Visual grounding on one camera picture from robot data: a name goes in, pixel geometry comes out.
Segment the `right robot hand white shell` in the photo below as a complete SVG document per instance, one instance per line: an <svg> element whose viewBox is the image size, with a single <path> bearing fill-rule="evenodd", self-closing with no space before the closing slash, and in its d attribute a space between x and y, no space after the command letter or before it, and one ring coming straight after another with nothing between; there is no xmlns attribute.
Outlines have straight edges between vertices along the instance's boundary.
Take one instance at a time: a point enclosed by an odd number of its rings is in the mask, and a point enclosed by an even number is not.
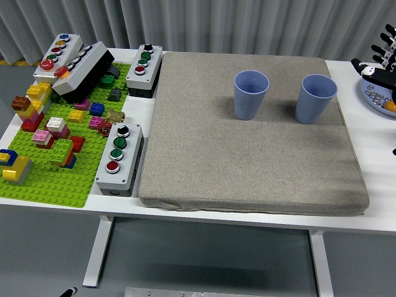
<svg viewBox="0 0 396 297"><path fill-rule="evenodd" d="M379 55L373 55L375 62L381 68L369 66L359 59L352 59L351 63L356 72L366 81L384 87L391 91L392 101L395 103L395 27L391 24L385 26L387 33L381 33L380 38L389 46L389 50L372 45L371 49Z"/></svg>

